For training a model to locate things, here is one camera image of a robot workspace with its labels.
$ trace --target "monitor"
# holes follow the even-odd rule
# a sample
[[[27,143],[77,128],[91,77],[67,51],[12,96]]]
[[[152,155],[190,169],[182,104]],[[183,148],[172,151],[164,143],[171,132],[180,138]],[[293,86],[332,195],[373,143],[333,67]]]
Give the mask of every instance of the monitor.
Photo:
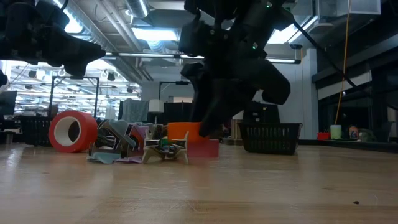
[[[4,91],[0,93],[0,115],[14,115],[17,91]]]

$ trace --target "fluorescent light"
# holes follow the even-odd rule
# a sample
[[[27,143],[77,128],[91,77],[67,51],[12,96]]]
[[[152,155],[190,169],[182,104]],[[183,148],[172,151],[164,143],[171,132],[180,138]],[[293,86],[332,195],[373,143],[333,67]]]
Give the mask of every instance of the fluorescent light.
[[[318,16],[314,16],[304,27],[303,30],[307,30],[315,21],[318,20]],[[300,37],[302,33],[298,31],[292,38],[289,39],[288,43],[295,41],[298,37]]]
[[[292,24],[286,27],[284,30],[275,30],[271,38],[268,40],[268,44],[284,44],[297,32],[297,28]]]
[[[101,59],[90,62],[87,65],[87,69],[89,69],[89,68],[94,68],[97,70],[105,70],[105,69],[116,70],[115,66],[113,66],[113,65],[109,64],[108,62],[105,62],[104,60],[101,60]]]
[[[146,41],[157,40],[178,40],[177,35],[173,30],[167,29],[140,29],[132,28],[137,39]]]
[[[279,58],[267,58],[271,63],[295,63],[296,60],[292,59],[279,59]]]
[[[188,55],[181,55],[182,59],[204,59],[203,56],[189,57]]]
[[[62,7],[63,3],[61,4],[59,0],[53,0],[54,3],[58,7]],[[67,9],[64,9],[63,12],[69,17],[69,24],[65,27],[65,32],[70,34],[78,34],[83,30],[83,27],[77,22],[77,20],[68,12]]]
[[[174,55],[172,54],[120,53],[119,55],[122,57],[174,58]]]
[[[116,60],[116,57],[103,57],[103,60]]]
[[[80,88],[77,86],[73,86],[73,85],[68,85],[67,88],[74,90],[74,91],[80,91]]]
[[[148,11],[144,4],[144,0],[139,0],[139,4],[141,5],[142,10],[144,11],[144,15],[148,15]]]

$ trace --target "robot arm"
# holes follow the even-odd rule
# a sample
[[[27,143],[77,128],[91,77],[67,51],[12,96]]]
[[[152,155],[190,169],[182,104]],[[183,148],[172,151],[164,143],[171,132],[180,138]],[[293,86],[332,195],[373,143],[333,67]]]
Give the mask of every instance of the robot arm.
[[[83,76],[87,64],[105,51],[67,34],[68,23],[61,9],[45,1],[0,0],[0,60],[64,65],[69,74]]]
[[[265,101],[286,102],[290,83],[265,60],[263,50],[274,29],[283,30],[294,21],[282,8],[284,2],[185,0],[185,9],[196,18],[183,27],[179,50],[205,58],[181,71],[195,90],[191,121],[202,121],[200,135],[209,135],[244,110],[258,90],[263,90]],[[200,11],[213,16],[215,23],[201,21]],[[230,30],[221,29],[226,19],[234,19]]]

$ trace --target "orange container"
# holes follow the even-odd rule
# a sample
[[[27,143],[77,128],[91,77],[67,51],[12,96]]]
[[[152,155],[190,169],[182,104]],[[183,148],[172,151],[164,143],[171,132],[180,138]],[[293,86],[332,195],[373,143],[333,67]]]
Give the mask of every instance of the orange container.
[[[189,131],[188,142],[208,141],[209,136],[201,137],[199,129],[201,122],[177,122],[169,123],[167,125],[167,138],[168,139],[184,139],[185,134]]]

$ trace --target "yellow cable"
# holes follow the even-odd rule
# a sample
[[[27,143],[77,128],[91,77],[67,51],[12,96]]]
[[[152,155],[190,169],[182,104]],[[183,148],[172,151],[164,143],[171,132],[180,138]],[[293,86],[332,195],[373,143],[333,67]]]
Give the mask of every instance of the yellow cable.
[[[344,49],[344,65],[343,65],[343,73],[344,73],[344,75],[346,74],[346,67],[347,67],[347,50],[348,50],[348,35],[349,35],[348,29],[349,29],[349,15],[350,15],[350,12],[351,12],[351,0],[349,0],[348,13],[347,13],[347,23],[346,23],[346,43],[345,43],[345,49]],[[343,77],[343,79],[341,81],[341,90],[340,90],[340,97],[338,98],[335,125],[337,124],[338,114],[340,112],[340,104],[341,104],[341,99],[343,97],[343,90],[344,90],[344,77]]]

